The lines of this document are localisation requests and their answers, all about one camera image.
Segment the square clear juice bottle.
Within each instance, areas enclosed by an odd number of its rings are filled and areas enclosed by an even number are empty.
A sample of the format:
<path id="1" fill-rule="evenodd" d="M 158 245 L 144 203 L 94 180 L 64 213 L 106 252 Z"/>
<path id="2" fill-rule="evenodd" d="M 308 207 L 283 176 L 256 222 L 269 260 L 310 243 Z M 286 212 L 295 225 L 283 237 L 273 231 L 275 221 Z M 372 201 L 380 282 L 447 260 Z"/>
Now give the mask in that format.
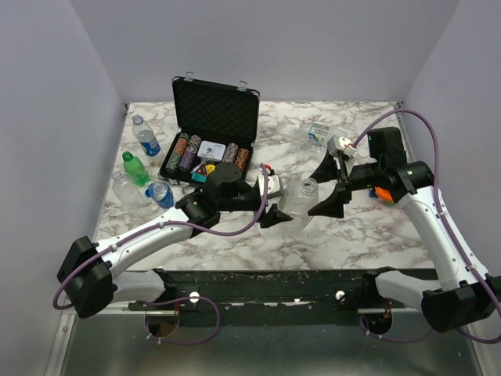
<path id="1" fill-rule="evenodd" d="M 278 209 L 289 215 L 292 220 L 283 222 L 283 228 L 303 230 L 312 217 L 308 211 L 319 203 L 318 183 L 312 179 L 302 179 L 287 185 L 284 195 L 280 198 Z"/>

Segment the blue label water bottle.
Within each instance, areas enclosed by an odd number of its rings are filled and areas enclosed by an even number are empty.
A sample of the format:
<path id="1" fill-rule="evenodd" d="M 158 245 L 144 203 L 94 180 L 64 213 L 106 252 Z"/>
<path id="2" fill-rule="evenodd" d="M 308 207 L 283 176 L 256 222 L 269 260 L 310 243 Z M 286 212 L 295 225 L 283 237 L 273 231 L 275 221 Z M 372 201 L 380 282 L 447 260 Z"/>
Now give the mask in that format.
<path id="1" fill-rule="evenodd" d="M 148 157 L 157 156 L 160 151 L 160 145 L 157 141 L 154 131 L 140 115 L 132 117 L 132 133 Z"/>

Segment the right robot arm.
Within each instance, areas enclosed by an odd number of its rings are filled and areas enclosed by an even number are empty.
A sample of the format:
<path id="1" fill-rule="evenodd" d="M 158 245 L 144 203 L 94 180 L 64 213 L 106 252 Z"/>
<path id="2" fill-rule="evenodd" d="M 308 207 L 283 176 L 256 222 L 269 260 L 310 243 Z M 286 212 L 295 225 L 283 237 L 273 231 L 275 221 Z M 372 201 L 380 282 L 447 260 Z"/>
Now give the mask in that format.
<path id="1" fill-rule="evenodd" d="M 396 127 L 368 134 L 372 163 L 356 164 L 356 149 L 344 136 L 332 136 L 320 166 L 318 183 L 335 181 L 327 199 L 308 210 L 310 216 L 341 219 L 352 192 L 381 188 L 388 192 L 420 235 L 437 274 L 420 280 L 391 267 L 370 270 L 360 287 L 371 307 L 393 300 L 416 309 L 437 332 L 445 333 L 488 318 L 500 302 L 500 278 L 490 274 L 449 219 L 437 177 L 422 161 L 409 163 Z"/>

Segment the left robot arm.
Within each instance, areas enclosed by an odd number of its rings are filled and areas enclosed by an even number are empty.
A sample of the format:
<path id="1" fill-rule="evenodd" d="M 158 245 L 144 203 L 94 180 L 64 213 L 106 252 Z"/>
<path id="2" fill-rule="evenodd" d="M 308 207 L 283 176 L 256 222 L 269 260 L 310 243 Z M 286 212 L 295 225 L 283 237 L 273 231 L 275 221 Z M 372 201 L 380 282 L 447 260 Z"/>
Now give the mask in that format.
<path id="1" fill-rule="evenodd" d="M 291 217 L 275 205 L 266 207 L 270 198 L 283 193 L 282 179 L 266 165 L 250 185 L 234 164 L 218 164 L 201 187 L 155 219 L 105 240 L 93 242 L 86 236 L 75 240 L 56 274 L 59 287 L 52 305 L 57 310 L 72 308 L 80 318 L 119 302 L 145 302 L 166 309 L 174 298 L 167 274 L 160 269 L 133 271 L 132 266 L 201 233 L 228 237 L 245 233 L 254 224 L 267 228 L 289 222 Z M 254 217 L 231 233 L 214 229 L 222 212 L 237 211 Z"/>

